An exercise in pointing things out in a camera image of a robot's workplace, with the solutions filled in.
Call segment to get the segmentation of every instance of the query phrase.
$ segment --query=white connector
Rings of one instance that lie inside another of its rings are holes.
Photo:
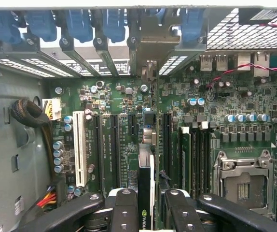
[[[84,111],[73,111],[74,157],[76,186],[87,183],[86,139]]]
[[[61,100],[42,99],[43,112],[51,121],[61,119]]]

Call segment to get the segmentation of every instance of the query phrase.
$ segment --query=white pci slot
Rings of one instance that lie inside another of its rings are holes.
[[[87,183],[84,111],[73,111],[73,134],[76,186],[84,187]]]

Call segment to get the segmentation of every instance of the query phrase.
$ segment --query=silver capacitor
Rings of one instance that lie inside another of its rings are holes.
[[[94,164],[90,164],[90,165],[88,166],[87,171],[88,171],[88,173],[92,173],[92,172],[94,171],[94,169],[95,169],[95,165],[94,165]]]
[[[62,170],[63,170],[63,165],[62,164],[60,164],[58,166],[55,166],[55,168],[54,168],[55,173],[61,173]]]
[[[63,144],[61,141],[57,141],[53,144],[53,149],[54,150],[59,150],[60,148],[62,148]]]
[[[54,156],[55,158],[61,157],[62,154],[63,154],[63,150],[62,150],[62,149],[55,150],[55,151],[53,152],[53,156]]]
[[[63,157],[58,157],[54,159],[54,165],[60,165],[63,161]]]

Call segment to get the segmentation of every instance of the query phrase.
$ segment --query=yellow and red wire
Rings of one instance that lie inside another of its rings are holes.
[[[48,204],[56,204],[56,194],[49,192],[43,200],[37,203],[37,206],[44,208]]]

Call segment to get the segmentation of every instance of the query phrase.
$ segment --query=motherboard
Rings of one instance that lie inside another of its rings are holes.
[[[213,192],[276,217],[277,72],[254,77],[246,68],[221,76],[234,57],[221,65],[208,59],[153,81],[50,81],[51,97],[62,108],[62,119],[53,122],[55,172],[66,179],[68,200],[137,190],[141,144],[149,144],[155,179],[170,188],[193,199]]]

